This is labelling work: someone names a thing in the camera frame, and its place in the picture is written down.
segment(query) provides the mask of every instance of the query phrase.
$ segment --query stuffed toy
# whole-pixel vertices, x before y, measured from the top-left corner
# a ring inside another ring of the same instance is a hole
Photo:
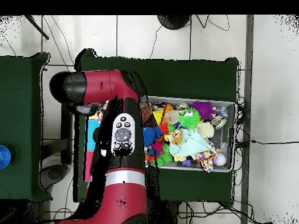
[[[183,132],[180,129],[176,129],[174,132],[171,132],[172,135],[172,144],[180,145],[182,143]]]
[[[200,122],[199,112],[193,108],[184,109],[180,113],[179,122],[187,129],[194,129]]]

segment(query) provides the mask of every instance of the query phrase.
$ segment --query orange toy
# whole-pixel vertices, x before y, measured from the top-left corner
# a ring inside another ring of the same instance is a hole
[[[164,109],[164,113],[163,113],[163,118],[162,118],[162,124],[166,124],[166,121],[164,119],[164,114],[173,110],[173,106],[171,106],[170,104],[167,104],[165,109]]]
[[[160,124],[159,127],[164,135],[169,135],[167,123]]]

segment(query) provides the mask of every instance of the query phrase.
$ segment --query light blue plush toy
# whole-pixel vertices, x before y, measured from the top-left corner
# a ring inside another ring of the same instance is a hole
[[[183,131],[182,143],[172,144],[172,135],[168,135],[170,141],[169,153],[172,156],[187,157],[208,151],[212,148],[210,144],[198,133],[197,129],[181,129]]]

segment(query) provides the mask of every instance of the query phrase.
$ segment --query green spiky ball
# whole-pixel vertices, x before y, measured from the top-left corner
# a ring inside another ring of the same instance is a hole
[[[187,129],[194,129],[196,125],[200,122],[199,112],[193,108],[184,109],[180,113],[180,123],[182,127]]]

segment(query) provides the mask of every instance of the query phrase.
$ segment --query table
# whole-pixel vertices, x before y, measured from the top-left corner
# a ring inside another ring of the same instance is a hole
[[[142,78],[149,96],[179,97],[201,100],[237,101],[237,70],[239,62],[229,58],[217,61],[173,61],[163,59],[101,58],[94,50],[84,49],[77,57],[75,69],[89,71],[121,69],[136,71]],[[83,201],[87,183],[82,181],[84,158],[85,117],[77,117],[78,186],[74,198]],[[231,205],[232,171],[228,173],[203,173],[161,169],[159,174],[162,200],[170,201],[222,201]]]

